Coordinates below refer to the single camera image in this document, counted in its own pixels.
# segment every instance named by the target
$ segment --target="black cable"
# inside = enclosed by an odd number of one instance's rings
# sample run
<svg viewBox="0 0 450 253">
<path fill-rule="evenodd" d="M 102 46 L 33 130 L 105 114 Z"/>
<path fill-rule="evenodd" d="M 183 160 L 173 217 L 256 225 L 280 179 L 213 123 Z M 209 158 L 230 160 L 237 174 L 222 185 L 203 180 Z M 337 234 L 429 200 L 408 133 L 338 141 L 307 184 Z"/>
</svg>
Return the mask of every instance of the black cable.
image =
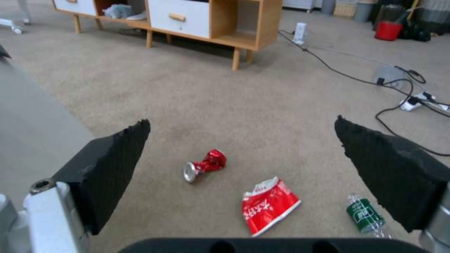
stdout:
<svg viewBox="0 0 450 253">
<path fill-rule="evenodd" d="M 353 80 L 356 80 L 356 81 L 360 81 L 360 82 L 362 82 L 362 83 L 380 86 L 380 85 L 378 85 L 378 84 L 376 84 L 376 83 L 374 83 L 374 82 L 362 80 L 362 79 L 359 79 L 359 78 L 357 78 L 357 77 L 353 77 L 353 76 L 347 75 L 347 74 L 345 74 L 345 73 L 342 73 L 342 72 L 339 71 L 339 70 L 336 70 L 336 69 L 332 68 L 332 67 L 329 66 L 326 62 L 324 62 L 324 60 L 322 60 L 319 56 L 317 56 L 316 54 L 312 53 L 312 52 L 309 51 L 307 48 L 304 48 L 304 47 L 302 47 L 302 46 L 300 46 L 300 45 L 295 44 L 295 42 L 293 42 L 291 39 L 289 39 L 287 36 L 285 36 L 285 35 L 284 35 L 283 33 L 281 33 L 281 32 L 284 32 L 284 33 L 287 33 L 287 34 L 291 34 L 290 32 L 288 32 L 288 31 L 286 31 L 286 30 L 279 30 L 279 31 L 278 31 L 278 33 L 279 33 L 281 36 L 283 36 L 286 40 L 288 40 L 289 42 L 291 42 L 291 43 L 292 43 L 293 45 L 295 45 L 296 47 L 300 48 L 302 51 L 307 52 L 307 53 L 309 53 L 310 55 L 314 56 L 314 57 L 315 57 L 316 59 L 318 59 L 323 65 L 325 65 L 329 70 L 331 70 L 331 71 L 333 71 L 333 72 L 336 72 L 336 73 L 338 73 L 338 74 L 340 74 L 340 75 L 343 75 L 343 76 L 345 76 L 345 77 L 347 77 L 347 78 L 350 78 L 350 79 L 353 79 Z M 410 76 L 410 77 L 411 77 L 412 79 L 414 79 L 414 80 L 417 80 L 419 83 L 421 83 L 421 80 L 418 80 L 418 79 L 416 79 L 416 78 L 414 78 L 414 77 L 412 77 L 412 76 Z M 386 86 L 386 85 L 388 85 L 388 84 L 391 84 L 391 83 L 394 83 L 394 82 L 397 82 L 397 81 L 407 81 L 407 82 L 411 82 L 410 79 L 402 78 L 402 79 L 397 79 L 397 80 L 393 80 L 393 81 L 390 81 L 390 82 L 383 83 L 383 85 L 380 86 L 380 87 L 384 87 L 384 88 L 388 88 L 388 89 L 395 90 L 395 91 L 397 91 L 397 92 L 400 92 L 400 93 L 403 94 L 403 95 L 409 95 L 408 93 L 406 93 L 406 92 L 404 92 L 404 91 L 402 91 L 402 90 L 399 90 L 399 89 L 397 89 L 397 88 L 395 88 L 395 87 Z M 421 100 L 421 101 L 426 101 L 426 102 L 429 102 L 429 103 L 432 103 L 432 104 L 442 104 L 442 105 L 450 106 L 450 104 L 445 104 L 445 103 L 441 103 L 441 102 L 437 102 L 437 101 L 429 101 L 429 100 L 426 100 L 426 99 L 419 99 L 419 100 Z"/>
<path fill-rule="evenodd" d="M 399 66 L 394 66 L 394 68 L 402 70 L 403 72 L 405 72 L 405 74 L 407 74 L 410 78 L 412 78 L 414 81 L 416 81 L 418 83 L 421 83 L 421 84 L 426 84 L 427 83 L 425 78 L 421 74 L 419 74 L 417 71 L 415 71 L 415 70 L 412 70 L 412 69 L 406 70 L 406 69 L 401 68 Z"/>
<path fill-rule="evenodd" d="M 283 36 L 286 40 L 288 40 L 289 42 L 293 43 L 295 46 L 297 46 L 298 48 L 300 48 L 300 49 L 303 50 L 304 52 L 307 52 L 307 53 L 311 54 L 312 56 L 314 56 L 316 59 L 318 59 L 323 65 L 325 65 L 325 66 L 326 66 L 328 69 L 330 69 L 331 71 L 336 72 L 336 73 L 338 73 L 338 74 L 340 74 L 340 75 L 343 75 L 343 76 L 345 76 L 345 77 L 348 77 L 348 78 L 350 78 L 350 79 L 353 79 L 353 80 L 356 80 L 356 81 L 360 81 L 360 82 L 362 82 L 362 83 L 380 86 L 380 85 L 378 85 L 378 84 L 376 84 L 376 83 L 369 82 L 369 81 L 366 81 L 366 80 L 362 80 L 362 79 L 359 79 L 359 78 L 356 78 L 356 77 L 347 75 L 347 74 L 345 74 L 345 73 L 342 73 L 342 72 L 339 71 L 339 70 L 336 70 L 336 69 L 332 68 L 332 67 L 331 67 L 330 65 L 328 65 L 324 60 L 322 60 L 319 56 L 317 56 L 316 54 L 310 52 L 307 48 L 304 48 L 304 47 L 302 47 L 302 46 L 300 46 L 300 45 L 295 44 L 291 39 L 287 38 L 284 34 L 282 34 L 282 33 L 280 33 L 280 32 L 285 32 L 285 33 L 288 33 L 288 34 L 289 34 L 289 32 L 287 32 L 287 31 L 285 31 L 285 30 L 279 30 L 279 31 L 278 31 L 278 33 L 279 33 L 281 36 Z M 397 67 L 397 68 L 399 68 L 399 69 L 405 71 L 405 73 L 407 73 L 409 77 L 411 77 L 412 79 L 414 79 L 415 81 L 417 81 L 417 82 L 419 82 L 419 83 L 425 83 L 425 82 L 426 82 L 426 81 L 425 81 L 425 78 L 424 78 L 422 75 L 420 75 L 419 73 L 415 72 L 415 71 L 412 72 L 411 75 L 409 75 L 409 72 L 408 72 L 407 70 L 402 69 L 402 68 L 400 68 L 400 67 Z M 412 75 L 421 78 L 421 80 L 416 79 L 416 78 L 413 77 Z M 401 90 L 399 90 L 399 89 L 397 89 L 397 88 L 395 88 L 395 87 L 385 86 L 385 85 L 388 85 L 388 84 L 391 84 L 391 83 L 394 83 L 394 82 L 397 82 L 397 81 L 406 81 L 406 82 L 408 82 L 409 85 L 411 85 L 411 89 L 410 89 L 409 93 L 403 92 L 403 91 L 401 91 Z M 400 92 L 400 93 L 406 95 L 406 98 L 405 98 L 405 100 L 403 100 L 402 103 L 400 103 L 399 105 L 397 105 L 397 106 L 395 106 L 395 107 L 387 108 L 387 109 L 383 109 L 383 110 L 379 111 L 379 112 L 375 115 L 375 119 L 376 119 L 378 122 L 380 122 L 380 123 L 381 123 L 381 124 L 382 124 L 382 125 L 383 125 L 390 133 L 391 133 L 391 134 L 393 134 L 393 135 L 395 135 L 395 136 L 398 136 L 398 137 L 402 137 L 401 135 L 395 133 L 395 132 L 394 132 L 394 131 L 386 124 L 386 123 L 384 123 L 383 120 L 380 119 L 380 116 L 381 116 L 381 114 L 383 114 L 383 113 L 385 113 L 385 112 L 397 110 L 397 109 L 400 108 L 404 103 L 406 103 L 406 102 L 408 101 L 408 99 L 412 96 L 412 93 L 413 93 L 413 91 L 414 91 L 414 84 L 413 84 L 413 82 L 412 82 L 410 79 L 404 79 L 404 78 L 402 78 L 402 79 L 397 79 L 397 80 L 393 80 L 393 81 L 390 81 L 390 82 L 387 82 L 387 83 L 383 83 L 383 84 L 384 84 L 384 85 L 382 85 L 382 86 L 380 86 L 380 87 L 384 87 L 384 88 L 389 88 L 389 89 L 396 90 L 396 91 L 398 91 L 398 92 Z M 450 117 L 449 115 L 444 114 L 444 113 L 442 113 L 442 112 L 438 112 L 438 111 L 435 110 L 434 108 L 431 108 L 430 106 L 428 106 L 427 104 L 424 103 L 424 101 L 431 102 L 431 103 L 433 103 L 433 101 L 429 101 L 429 100 L 425 100 L 425 99 L 419 99 L 419 98 L 417 98 L 417 100 L 418 100 L 422 105 L 424 105 L 424 106 L 426 106 L 427 108 L 429 108 L 430 110 L 432 110 L 432 111 L 434 111 L 434 112 L 437 112 L 437 113 L 439 113 L 439 114 L 442 114 L 442 115 L 444 115 L 444 116 L 446 116 L 446 117 Z M 434 102 L 435 102 L 435 104 L 443 104 L 443 105 L 446 105 L 446 104 L 444 104 L 444 103 L 438 103 L 438 102 L 436 102 L 436 101 L 434 101 Z M 411 142 L 414 143 L 414 144 L 416 144 L 417 146 L 419 146 L 419 147 L 422 148 L 423 150 L 428 151 L 428 152 L 430 152 L 430 153 L 432 153 L 432 154 L 435 154 L 435 155 L 438 155 L 438 156 L 446 156 L 446 157 L 449 157 L 449 156 L 450 156 L 450 154 L 439 153 L 439 152 L 433 151 L 433 150 L 431 150 L 431 149 L 425 148 L 424 146 L 422 146 L 422 145 L 420 145 L 420 144 L 417 144 L 417 143 L 415 143 L 415 142 L 413 142 L 413 141 L 411 141 Z"/>
</svg>

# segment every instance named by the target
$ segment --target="wheel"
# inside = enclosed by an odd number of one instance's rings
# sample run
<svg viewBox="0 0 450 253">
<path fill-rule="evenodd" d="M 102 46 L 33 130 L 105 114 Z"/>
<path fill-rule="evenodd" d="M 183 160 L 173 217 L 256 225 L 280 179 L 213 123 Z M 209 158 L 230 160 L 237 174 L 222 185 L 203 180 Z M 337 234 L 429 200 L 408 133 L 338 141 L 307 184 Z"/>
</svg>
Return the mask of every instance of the wheel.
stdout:
<svg viewBox="0 0 450 253">
<path fill-rule="evenodd" d="M 22 33 L 23 33 L 21 27 L 11 27 L 11 30 L 13 30 L 13 32 L 14 32 L 15 34 L 22 34 Z"/>
</svg>

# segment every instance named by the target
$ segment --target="wooden cabinet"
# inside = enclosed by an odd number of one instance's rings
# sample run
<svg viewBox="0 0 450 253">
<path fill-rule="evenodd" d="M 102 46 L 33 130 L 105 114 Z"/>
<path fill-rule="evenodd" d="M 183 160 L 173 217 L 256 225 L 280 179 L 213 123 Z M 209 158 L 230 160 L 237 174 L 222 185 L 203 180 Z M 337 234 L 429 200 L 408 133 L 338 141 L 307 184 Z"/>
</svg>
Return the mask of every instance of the wooden cabinet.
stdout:
<svg viewBox="0 0 450 253">
<path fill-rule="evenodd" d="M 75 30 L 81 32 L 79 16 L 92 17 L 99 29 L 101 20 L 125 23 L 147 30 L 147 47 L 152 47 L 153 32 L 182 36 L 234 47 L 232 69 L 239 68 L 241 50 L 247 51 L 247 63 L 253 51 L 275 42 L 283 0 L 142 0 L 147 19 L 112 19 L 103 9 L 126 0 L 52 0 L 56 10 L 73 14 Z"/>
</svg>

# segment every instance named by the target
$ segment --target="plastic bottle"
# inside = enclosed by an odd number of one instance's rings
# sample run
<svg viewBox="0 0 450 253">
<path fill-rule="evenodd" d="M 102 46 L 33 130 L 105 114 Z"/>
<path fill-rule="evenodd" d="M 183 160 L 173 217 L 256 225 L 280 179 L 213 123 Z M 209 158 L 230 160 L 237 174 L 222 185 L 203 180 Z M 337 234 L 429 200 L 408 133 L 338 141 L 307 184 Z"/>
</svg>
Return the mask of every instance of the plastic bottle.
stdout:
<svg viewBox="0 0 450 253">
<path fill-rule="evenodd" d="M 352 193 L 348 195 L 347 213 L 360 233 L 375 238 L 393 239 L 384 218 L 372 207 L 369 200 Z"/>
</svg>

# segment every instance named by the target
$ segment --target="black bag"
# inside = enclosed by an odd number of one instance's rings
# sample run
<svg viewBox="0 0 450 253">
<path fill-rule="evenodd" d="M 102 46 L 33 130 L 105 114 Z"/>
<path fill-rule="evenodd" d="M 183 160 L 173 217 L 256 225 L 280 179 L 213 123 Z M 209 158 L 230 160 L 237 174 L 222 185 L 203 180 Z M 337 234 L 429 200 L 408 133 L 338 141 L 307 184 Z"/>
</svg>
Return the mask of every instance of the black bag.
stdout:
<svg viewBox="0 0 450 253">
<path fill-rule="evenodd" d="M 420 27 L 416 22 L 409 20 L 403 24 L 403 29 L 398 38 L 427 42 L 431 40 L 431 34 L 426 29 Z"/>
</svg>

